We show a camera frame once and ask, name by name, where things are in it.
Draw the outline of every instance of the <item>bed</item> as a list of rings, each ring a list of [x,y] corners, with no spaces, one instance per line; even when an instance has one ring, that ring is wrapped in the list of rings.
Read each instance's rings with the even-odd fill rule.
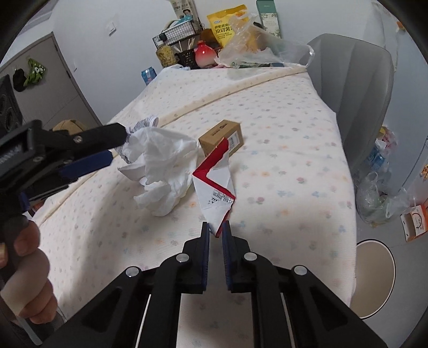
[[[354,190],[336,115],[303,68],[166,69],[112,122],[133,126],[152,114],[196,139],[223,119],[240,122],[245,143],[229,159],[233,234],[278,266],[307,266],[350,304]],[[34,216],[68,318],[128,266],[157,267],[200,235],[193,186],[170,214],[153,217],[137,208],[140,185],[117,170],[124,164],[115,157]],[[177,347],[253,347],[250,296],[227,292],[221,240],[211,239],[208,288],[183,296]]]

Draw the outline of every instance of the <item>wire basket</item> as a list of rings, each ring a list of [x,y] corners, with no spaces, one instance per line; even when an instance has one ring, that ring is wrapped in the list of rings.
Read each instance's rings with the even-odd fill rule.
[[[188,21],[177,25],[176,27],[173,27],[171,29],[167,29],[162,33],[166,36],[166,41],[164,41],[164,43],[166,43],[167,45],[173,45],[181,40],[185,40],[199,34],[200,31],[201,27],[198,24],[196,24],[194,21]],[[153,38],[153,42],[155,43],[156,48],[159,48],[159,46],[163,44],[159,35]]]
[[[175,58],[177,63],[181,64],[182,66],[188,66],[192,70],[200,69],[198,64],[196,64],[195,50],[193,49],[176,53]]]

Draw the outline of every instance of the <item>blue can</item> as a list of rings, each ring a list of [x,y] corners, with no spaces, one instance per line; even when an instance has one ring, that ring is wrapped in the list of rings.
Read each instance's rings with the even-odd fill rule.
[[[143,78],[144,82],[146,83],[146,86],[150,82],[152,82],[156,76],[157,75],[156,75],[155,69],[153,69],[152,67],[141,72],[141,77]]]

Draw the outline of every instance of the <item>small brown box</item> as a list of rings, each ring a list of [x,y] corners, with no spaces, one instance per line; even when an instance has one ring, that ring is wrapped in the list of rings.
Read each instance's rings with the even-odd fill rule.
[[[223,120],[200,137],[199,143],[201,143],[205,156],[208,156],[223,138],[229,141],[229,156],[233,155],[244,144],[241,125],[237,122]]]

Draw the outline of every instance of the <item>red vase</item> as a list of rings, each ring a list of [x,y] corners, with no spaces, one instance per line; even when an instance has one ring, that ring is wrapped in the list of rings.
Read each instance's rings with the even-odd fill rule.
[[[214,58],[217,57],[217,53],[205,44],[204,41],[198,42],[198,47],[195,50],[196,64],[199,68],[208,68],[216,64]]]

